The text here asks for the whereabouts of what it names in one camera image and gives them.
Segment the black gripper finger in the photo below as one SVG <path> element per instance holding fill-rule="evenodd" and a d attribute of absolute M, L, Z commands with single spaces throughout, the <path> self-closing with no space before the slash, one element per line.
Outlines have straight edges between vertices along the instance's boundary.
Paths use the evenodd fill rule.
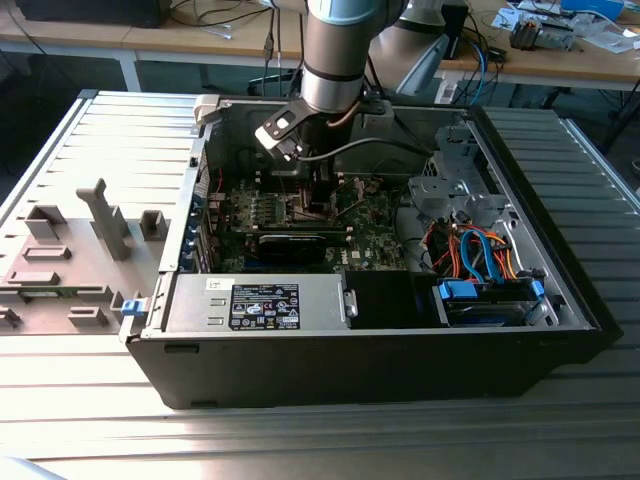
<path fill-rule="evenodd" d="M 309 211 L 325 211 L 333 191 L 333 175 L 328 165 L 312 165 L 309 177 Z"/>

